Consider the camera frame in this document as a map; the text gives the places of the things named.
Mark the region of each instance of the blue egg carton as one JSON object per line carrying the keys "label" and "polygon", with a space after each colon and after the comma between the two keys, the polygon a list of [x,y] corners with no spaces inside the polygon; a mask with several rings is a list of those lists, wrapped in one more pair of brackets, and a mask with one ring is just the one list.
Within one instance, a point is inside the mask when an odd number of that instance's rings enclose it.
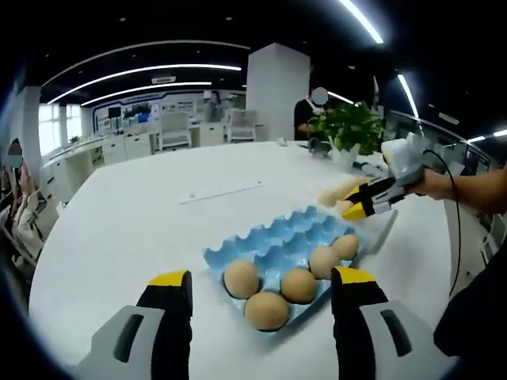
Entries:
{"label": "blue egg carton", "polygon": [[[257,266],[261,279],[259,291],[281,294],[280,282],[285,274],[294,268],[308,269],[311,252],[319,245],[331,245],[336,238],[355,234],[359,238],[358,254],[366,249],[368,236],[356,230],[343,220],[322,213],[317,207],[309,206],[305,211],[293,211],[289,218],[275,218],[270,227],[255,226],[245,238],[238,235],[229,237],[217,251],[204,250],[204,259],[214,277],[226,291],[235,306],[243,314],[245,299],[231,297],[223,283],[223,273],[227,265],[237,259],[246,259]],[[343,260],[337,265],[349,266],[352,261]],[[290,303],[289,319],[284,326],[294,322],[307,312],[329,289],[331,282],[317,280],[314,300],[306,305]],[[273,332],[261,332],[271,336]]]}

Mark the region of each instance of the ceiling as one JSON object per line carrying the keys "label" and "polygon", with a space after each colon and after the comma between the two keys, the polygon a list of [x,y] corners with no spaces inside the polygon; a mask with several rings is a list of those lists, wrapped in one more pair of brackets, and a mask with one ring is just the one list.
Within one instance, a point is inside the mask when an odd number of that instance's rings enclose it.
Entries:
{"label": "ceiling", "polygon": [[[176,75],[177,82],[211,81],[213,88],[243,89],[248,54],[272,42],[312,60],[312,82],[354,101],[372,98],[372,76],[381,102],[411,114],[396,81],[404,73],[422,119],[462,135],[490,135],[507,124],[507,55],[501,3],[428,0],[353,0],[384,39],[376,45],[337,0],[145,2],[102,9],[100,3],[56,13],[37,6],[25,18],[36,31],[15,36],[12,56],[27,62],[26,82],[41,86],[62,70],[112,49],[162,40],[238,44],[158,44],[135,47],[83,63],[43,87],[41,101],[90,80],[123,70],[174,63],[239,66],[242,71],[172,69],[129,74],[91,85],[62,102],[82,103]],[[453,126],[443,112],[458,120]]]}

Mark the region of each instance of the green leaves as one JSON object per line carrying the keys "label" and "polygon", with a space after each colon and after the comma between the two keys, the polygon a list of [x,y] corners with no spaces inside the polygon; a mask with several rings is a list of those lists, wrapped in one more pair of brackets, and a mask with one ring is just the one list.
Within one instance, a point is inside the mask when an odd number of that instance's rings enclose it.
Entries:
{"label": "green leaves", "polygon": [[323,131],[326,137],[331,137],[340,150],[351,150],[359,143],[361,154],[372,154],[375,151],[384,130],[383,120],[373,115],[365,103],[358,107],[341,104],[336,109],[312,117],[308,123],[312,131]]}

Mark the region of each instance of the window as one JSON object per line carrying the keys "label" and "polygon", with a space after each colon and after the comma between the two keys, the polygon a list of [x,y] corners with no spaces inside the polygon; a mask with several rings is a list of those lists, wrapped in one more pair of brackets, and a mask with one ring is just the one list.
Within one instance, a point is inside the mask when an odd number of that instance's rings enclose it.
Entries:
{"label": "window", "polygon": [[62,145],[59,118],[57,104],[39,106],[39,146],[42,156]]}
{"label": "window", "polygon": [[81,107],[76,104],[67,105],[67,138],[70,141],[73,137],[82,136],[81,128]]}

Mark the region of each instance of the potted plant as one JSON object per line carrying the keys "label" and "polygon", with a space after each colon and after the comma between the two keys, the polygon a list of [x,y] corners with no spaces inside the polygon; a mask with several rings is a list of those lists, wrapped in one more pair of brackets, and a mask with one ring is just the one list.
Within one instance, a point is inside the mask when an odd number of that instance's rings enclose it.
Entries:
{"label": "potted plant", "polygon": [[372,154],[377,148],[385,120],[374,115],[365,103],[340,104],[310,119],[312,131],[321,131],[329,139],[333,161],[349,169],[359,153]]}

